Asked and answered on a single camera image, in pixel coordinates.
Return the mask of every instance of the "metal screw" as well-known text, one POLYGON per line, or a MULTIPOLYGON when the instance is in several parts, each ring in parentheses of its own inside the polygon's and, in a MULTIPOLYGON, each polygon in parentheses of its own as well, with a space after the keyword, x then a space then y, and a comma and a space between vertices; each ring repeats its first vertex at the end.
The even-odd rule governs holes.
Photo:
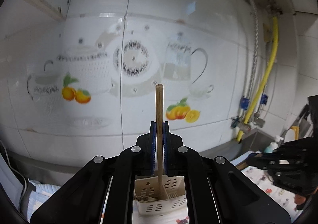
POLYGON ((139 147, 139 146, 133 146, 133 147, 131 148, 131 151, 137 153, 137 152, 141 151, 141 147, 139 147))
POLYGON ((185 153, 185 152, 188 151, 188 148, 185 147, 185 146, 180 146, 180 147, 178 147, 178 151, 181 152, 181 153, 185 153))
POLYGON ((103 162, 103 157, 102 156, 96 156, 96 157, 94 157, 94 159, 93 159, 93 161, 95 162, 95 163, 101 163, 101 162, 103 162))
POLYGON ((216 161, 218 164, 222 165, 222 164, 225 163, 225 158, 224 158, 224 157, 217 157, 217 158, 215 159, 215 161, 216 161))

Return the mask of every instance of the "cup handle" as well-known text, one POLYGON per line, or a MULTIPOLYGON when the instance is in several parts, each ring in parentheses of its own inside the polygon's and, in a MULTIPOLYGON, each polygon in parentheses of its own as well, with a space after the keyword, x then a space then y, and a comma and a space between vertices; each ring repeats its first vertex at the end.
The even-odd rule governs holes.
POLYGON ((214 85, 210 85, 208 91, 206 92, 207 94, 211 93, 214 89, 214 85))
POLYGON ((206 53, 206 50, 204 50, 203 48, 197 48, 197 49, 195 49, 195 50, 191 53, 191 55, 194 54, 196 51, 200 51, 201 53, 204 54, 204 56, 205 56, 205 58, 206 58, 206 64, 204 65, 204 69, 203 69, 203 71, 201 72, 201 74, 195 79, 195 81, 192 82, 192 84, 195 83, 195 82, 201 77, 201 75, 203 74, 203 72, 206 70, 206 66, 208 65, 208 54, 206 53))
POLYGON ((28 94, 30 95, 31 99, 33 100, 33 96, 31 95, 31 93, 30 93, 30 91, 29 91, 29 81, 31 80, 31 78, 32 78, 32 75, 29 75, 29 76, 28 76, 28 79, 27 79, 27 81, 26 81, 26 89, 27 89, 28 94))
POLYGON ((44 71, 45 71, 45 68, 46 68, 47 64, 52 64, 52 65, 54 65, 54 63, 53 63, 52 60, 47 60, 47 61, 44 63, 44 67, 43 67, 44 71))

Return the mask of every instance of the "wooden handle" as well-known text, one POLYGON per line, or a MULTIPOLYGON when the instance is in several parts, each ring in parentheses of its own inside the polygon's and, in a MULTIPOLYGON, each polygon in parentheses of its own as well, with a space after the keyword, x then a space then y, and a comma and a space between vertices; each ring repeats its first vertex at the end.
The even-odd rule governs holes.
POLYGON ((158 184, 160 194, 162 194, 162 124, 163 124, 163 85, 156 85, 156 123, 157 123, 157 159, 158 159, 158 184))

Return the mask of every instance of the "yellow gas pipe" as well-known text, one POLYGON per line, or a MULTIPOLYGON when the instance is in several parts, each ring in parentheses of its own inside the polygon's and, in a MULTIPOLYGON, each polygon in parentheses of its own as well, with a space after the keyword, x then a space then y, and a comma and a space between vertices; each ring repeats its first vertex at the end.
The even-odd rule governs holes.
MULTIPOLYGON (((263 76, 262 82, 260 83, 260 86, 257 90, 257 93, 250 105, 250 107, 248 108, 247 112, 246 112, 246 116, 244 118, 244 124, 247 124, 250 117, 252 116, 252 113, 254 112, 254 108, 257 104, 257 101, 260 98, 260 95, 263 92, 263 89, 265 87, 265 84, 268 80, 269 74, 271 73, 271 69, 273 68, 274 62, 275 62, 275 58, 276 58, 276 54, 277 54, 277 48, 278 48, 278 19, 276 16, 273 17, 273 46, 271 49, 271 56, 269 58, 268 61, 268 66, 266 68, 265 74, 263 76)), ((236 137, 237 141, 241 141, 243 136, 243 131, 239 131, 238 135, 236 137)))

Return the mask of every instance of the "white plastic basket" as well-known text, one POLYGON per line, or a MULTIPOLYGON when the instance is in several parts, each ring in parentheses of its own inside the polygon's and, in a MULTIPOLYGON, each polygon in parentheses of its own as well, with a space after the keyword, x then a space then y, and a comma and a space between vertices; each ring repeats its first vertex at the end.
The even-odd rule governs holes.
MULTIPOLYGON (((187 206, 183 176, 163 176, 163 190, 165 200, 153 202, 137 201, 140 215, 160 215, 169 213, 187 206)), ((158 177, 137 179, 135 181, 136 196, 158 198, 158 177)))

